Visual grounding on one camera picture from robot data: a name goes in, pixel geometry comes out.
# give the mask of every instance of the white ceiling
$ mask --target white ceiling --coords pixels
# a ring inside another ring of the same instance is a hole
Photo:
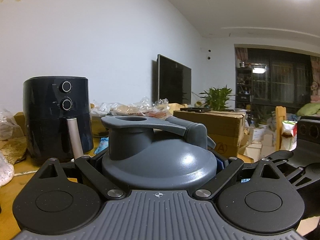
[[[320,46],[320,0],[169,0],[204,37],[277,38]]]

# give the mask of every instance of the television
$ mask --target television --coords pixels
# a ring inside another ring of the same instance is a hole
[[[191,104],[191,68],[158,55],[158,100]]]

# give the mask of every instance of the curtain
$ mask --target curtain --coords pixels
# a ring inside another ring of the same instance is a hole
[[[320,101],[320,57],[310,56],[313,82],[311,85],[311,103]]]
[[[248,49],[247,48],[236,48],[236,56],[241,62],[248,61]]]

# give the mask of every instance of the silver handle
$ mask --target silver handle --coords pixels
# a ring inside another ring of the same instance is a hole
[[[67,118],[67,125],[73,157],[74,159],[80,158],[81,156],[83,156],[83,151],[77,119],[75,117]]]

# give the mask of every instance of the green cushion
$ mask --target green cushion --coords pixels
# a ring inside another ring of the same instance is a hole
[[[304,116],[304,115],[313,115],[316,114],[320,110],[320,104],[306,104],[297,112],[297,116]]]

